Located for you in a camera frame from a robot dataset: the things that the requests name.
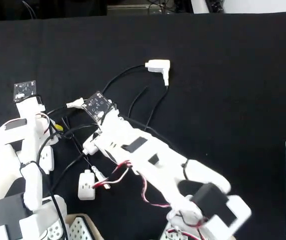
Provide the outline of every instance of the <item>perforated metal plate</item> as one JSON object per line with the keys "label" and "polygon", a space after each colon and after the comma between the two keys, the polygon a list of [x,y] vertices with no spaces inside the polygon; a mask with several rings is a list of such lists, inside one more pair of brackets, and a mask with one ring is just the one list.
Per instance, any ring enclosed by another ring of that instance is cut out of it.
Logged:
{"label": "perforated metal plate", "polygon": [[69,229],[69,240],[93,240],[92,232],[82,216],[75,218]]}

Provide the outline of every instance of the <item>black cable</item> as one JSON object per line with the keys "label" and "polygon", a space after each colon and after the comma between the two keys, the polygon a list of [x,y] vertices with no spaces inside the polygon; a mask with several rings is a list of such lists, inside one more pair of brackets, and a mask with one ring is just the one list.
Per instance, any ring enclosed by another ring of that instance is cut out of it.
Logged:
{"label": "black cable", "polygon": [[129,110],[128,110],[128,114],[127,114],[128,118],[130,118],[130,116],[131,116],[131,112],[132,112],[133,106],[135,105],[137,100],[146,92],[147,89],[148,89],[148,86],[146,86],[140,93],[138,93],[138,95],[132,101],[132,104],[130,105]]}
{"label": "black cable", "polygon": [[21,99],[15,100],[14,102],[17,103],[17,104],[19,104],[19,103],[25,101],[26,99],[30,99],[30,98],[33,98],[33,97],[38,97],[40,103],[41,103],[41,104],[44,104],[43,98],[42,98],[42,96],[39,95],[39,94],[35,94],[35,95],[30,95],[30,96],[27,96],[27,97],[23,97],[23,98],[21,98]]}
{"label": "black cable", "polygon": [[134,123],[134,124],[136,124],[136,125],[138,125],[138,126],[140,126],[140,127],[142,127],[142,128],[146,127],[147,129],[151,130],[152,132],[155,133],[155,135],[157,135],[159,138],[163,139],[174,151],[176,151],[176,152],[179,153],[179,151],[175,148],[174,144],[172,144],[172,142],[171,142],[169,139],[167,139],[166,137],[164,137],[162,134],[160,134],[160,133],[159,133],[158,131],[156,131],[155,129],[151,128],[150,126],[146,126],[146,125],[144,125],[143,123],[141,123],[141,122],[139,122],[139,121],[136,121],[136,120],[134,120],[134,119],[132,119],[132,118],[129,118],[129,117],[126,117],[126,116],[123,116],[123,115],[121,115],[121,117],[122,117],[123,119],[125,119],[126,121],[132,122],[132,123]]}
{"label": "black cable", "polygon": [[189,180],[188,177],[187,177],[187,174],[186,174],[186,168],[187,168],[187,164],[188,164],[189,160],[190,159],[186,160],[186,162],[182,164],[183,174],[184,174],[184,177],[185,177],[186,180]]}
{"label": "black cable", "polygon": [[29,163],[27,163],[27,164],[22,164],[21,167],[20,167],[20,171],[21,171],[24,167],[26,167],[27,165],[29,165],[29,164],[36,164],[36,166],[38,167],[39,171],[41,172],[43,178],[45,179],[46,187],[47,187],[47,189],[48,189],[48,191],[49,191],[49,194],[50,194],[50,196],[51,196],[51,198],[52,198],[52,201],[53,201],[53,203],[54,203],[54,205],[55,205],[55,208],[56,208],[58,217],[59,217],[59,219],[60,219],[60,221],[61,221],[61,223],[62,223],[62,228],[63,228],[64,236],[65,236],[66,240],[68,240],[68,234],[67,234],[67,229],[66,229],[66,226],[65,226],[65,221],[64,221],[64,219],[63,219],[62,213],[61,213],[61,211],[60,211],[60,209],[59,209],[59,206],[58,206],[58,204],[57,204],[57,201],[56,201],[56,198],[55,198],[55,196],[54,196],[54,193],[53,193],[53,191],[52,191],[51,188],[50,188],[49,179],[48,179],[46,173],[44,172],[44,170],[41,168],[41,166],[40,166],[37,162],[31,161],[31,162],[29,162]]}
{"label": "black cable", "polygon": [[141,68],[144,67],[145,65],[137,65],[137,66],[131,66],[127,69],[125,69],[124,71],[122,71],[121,73],[119,73],[117,76],[113,77],[104,87],[104,89],[102,90],[102,94],[104,94],[104,92],[109,88],[109,86],[116,81],[119,77],[121,77],[123,74],[127,73],[128,71],[132,70],[132,69],[137,69],[137,68]]}
{"label": "black cable", "polygon": [[66,107],[66,106],[60,106],[60,107],[58,107],[58,108],[55,108],[55,109],[49,111],[49,112],[47,113],[47,115],[53,114],[53,113],[58,112],[58,111],[63,110],[63,109],[67,109],[67,107]]}
{"label": "black cable", "polygon": [[148,121],[147,121],[147,123],[146,123],[146,127],[144,128],[144,131],[147,129],[148,125],[150,124],[150,122],[151,122],[151,120],[152,120],[152,117],[153,117],[153,115],[154,115],[154,112],[157,110],[158,106],[161,104],[161,102],[163,101],[163,99],[166,97],[167,93],[168,93],[168,86],[165,87],[165,92],[164,92],[164,94],[163,94],[162,97],[157,101],[155,107],[153,108],[153,110],[152,110],[152,112],[151,112],[151,114],[150,114],[150,116],[149,116],[149,118],[148,118]]}
{"label": "black cable", "polygon": [[189,227],[197,227],[199,224],[196,223],[196,224],[189,224],[185,221],[184,217],[183,217],[183,214],[181,211],[178,211],[180,215],[177,214],[177,216],[181,217],[182,218],[182,221],[183,223],[186,225],[186,226],[189,226]]}
{"label": "black cable", "polygon": [[[69,130],[70,129],[70,123],[69,123],[68,117],[67,116],[62,117],[62,121],[63,121],[63,124],[65,125],[65,128]],[[73,144],[75,145],[77,151],[79,152],[79,154],[82,154],[83,153],[83,146],[78,141],[78,139],[75,137],[75,134],[72,134],[72,141],[73,141]],[[84,156],[84,160],[88,163],[88,168],[90,168],[92,166],[92,164],[89,162],[87,155]]]}
{"label": "black cable", "polygon": [[80,154],[75,160],[73,160],[65,169],[64,171],[61,173],[61,175],[59,176],[58,180],[55,182],[55,184],[52,186],[52,191],[54,192],[57,188],[57,186],[59,185],[59,183],[61,182],[61,180],[63,179],[63,177],[65,176],[65,174],[68,172],[68,170],[74,166],[76,163],[78,163],[82,158],[83,158],[84,154]]}
{"label": "black cable", "polygon": [[90,127],[93,127],[93,126],[98,126],[96,123],[92,123],[90,125],[80,125],[80,126],[77,126],[77,127],[74,127],[72,129],[69,129],[67,132],[63,132],[63,131],[57,131],[53,134],[51,134],[48,138],[45,139],[44,143],[41,145],[41,147],[39,148],[39,151],[37,153],[37,157],[36,157],[36,163],[39,164],[40,162],[40,159],[41,159],[41,153],[44,149],[44,147],[46,146],[46,144],[48,143],[48,141],[50,139],[52,139],[54,136],[56,135],[59,135],[61,134],[62,136],[66,137],[68,136],[69,134],[72,134],[73,132],[77,131],[77,130],[80,130],[80,129],[84,129],[84,128],[90,128]]}
{"label": "black cable", "polygon": [[48,138],[45,139],[44,143],[41,145],[41,147],[39,148],[39,151],[37,153],[37,157],[36,157],[36,163],[37,164],[39,164],[39,162],[41,160],[41,153],[42,153],[44,147],[46,146],[46,144],[49,142],[49,140],[53,139],[53,137],[58,135],[58,134],[63,134],[63,132],[57,131],[57,132],[51,134]]}
{"label": "black cable", "polygon": [[41,239],[41,240],[44,240],[48,235],[48,229],[46,229],[46,235]]}
{"label": "black cable", "polygon": [[170,12],[172,12],[172,13],[175,13],[175,12],[176,12],[176,11],[173,11],[173,10],[171,10],[170,8],[166,7],[166,5],[165,5],[165,6],[162,6],[162,4],[156,3],[157,0],[156,0],[156,1],[147,0],[147,1],[148,1],[149,3],[151,3],[151,4],[149,5],[149,7],[148,7],[148,14],[149,14],[149,9],[150,9],[150,7],[151,7],[152,5],[157,5],[157,6],[159,6],[159,7],[161,8],[162,13],[165,13],[165,11],[163,12],[163,9],[164,9],[164,10],[168,10],[168,11],[170,11]]}

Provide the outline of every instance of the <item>cable connector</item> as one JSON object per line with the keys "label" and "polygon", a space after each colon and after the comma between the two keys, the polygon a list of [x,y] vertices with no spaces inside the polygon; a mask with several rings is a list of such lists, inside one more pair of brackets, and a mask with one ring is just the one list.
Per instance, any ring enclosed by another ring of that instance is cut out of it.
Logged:
{"label": "cable connector", "polygon": [[171,67],[170,60],[153,59],[153,60],[150,60],[147,63],[145,63],[145,67],[148,68],[149,72],[162,73],[165,86],[169,85],[168,73],[169,73],[169,69]]}
{"label": "cable connector", "polygon": [[[92,166],[92,171],[94,172],[94,174],[95,174],[95,176],[99,182],[106,179],[106,177],[97,169],[97,167]],[[109,184],[104,184],[104,188],[110,189],[111,186]]]}
{"label": "cable connector", "polygon": [[70,108],[81,109],[83,104],[84,104],[84,99],[81,97],[75,101],[67,103],[66,107],[68,109],[70,109]]}

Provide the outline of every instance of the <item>black background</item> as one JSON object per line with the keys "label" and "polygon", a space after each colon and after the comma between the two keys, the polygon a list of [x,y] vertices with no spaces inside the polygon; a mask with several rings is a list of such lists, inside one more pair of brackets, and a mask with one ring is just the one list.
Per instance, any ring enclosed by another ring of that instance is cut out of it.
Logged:
{"label": "black background", "polygon": [[[154,58],[170,59],[172,70],[152,127],[185,156],[225,176],[231,193],[251,207],[238,239],[286,239],[286,13],[0,22],[0,125],[18,117],[14,83],[37,80],[51,110],[89,97],[123,69]],[[126,113],[146,85],[149,92],[132,113],[146,122],[163,91],[161,75],[133,73],[105,95]],[[89,122],[85,113],[71,119],[73,126]],[[83,141],[88,134],[78,136]],[[65,140],[54,151],[55,179],[77,152]],[[106,175],[114,167],[100,154],[91,160]],[[56,191],[69,213],[88,213],[107,240],[161,233],[167,210],[141,200],[141,179],[132,173],[109,192],[98,190],[95,201],[79,201],[78,178],[86,166],[74,167]],[[147,197],[162,201],[153,187]]]}

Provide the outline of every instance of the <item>red and white wire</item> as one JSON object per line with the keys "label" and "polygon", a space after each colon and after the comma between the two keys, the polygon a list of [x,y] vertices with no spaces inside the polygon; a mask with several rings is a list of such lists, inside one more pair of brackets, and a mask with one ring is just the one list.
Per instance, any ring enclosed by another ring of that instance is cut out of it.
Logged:
{"label": "red and white wire", "polygon": [[143,179],[143,189],[142,189],[142,194],[141,194],[142,195],[142,199],[145,202],[147,202],[150,205],[152,205],[152,206],[157,206],[157,207],[161,207],[161,208],[168,208],[168,207],[170,207],[171,206],[170,204],[155,204],[155,203],[151,203],[149,200],[146,199],[145,194],[146,194],[146,190],[147,190],[147,180],[146,180],[146,178],[144,176],[141,175],[141,177]]}
{"label": "red and white wire", "polygon": [[187,236],[189,238],[192,238],[194,240],[201,240],[200,238],[198,238],[198,237],[196,237],[196,236],[194,236],[194,235],[192,235],[192,234],[190,234],[188,232],[185,232],[185,231],[177,231],[175,229],[168,229],[168,230],[166,230],[166,232],[169,233],[169,234],[171,234],[171,233],[178,233],[178,234],[181,234],[183,236]]}
{"label": "red and white wire", "polygon": [[[113,174],[117,169],[119,169],[119,168],[120,168],[122,165],[124,165],[124,164],[126,164],[128,167],[131,166],[131,164],[129,163],[129,160],[123,161],[123,162],[121,162],[120,164],[117,165],[117,167],[112,171],[111,174]],[[100,187],[100,186],[103,186],[103,185],[105,185],[105,184],[116,184],[116,183],[119,183],[119,182],[124,178],[124,176],[127,174],[128,170],[129,170],[129,168],[127,168],[127,169],[124,171],[124,173],[120,176],[119,179],[117,179],[117,180],[115,180],[115,181],[108,181],[109,178],[107,177],[107,178],[105,178],[104,180],[101,180],[101,181],[95,183],[95,184],[92,186],[92,188],[95,189],[95,188]]]}

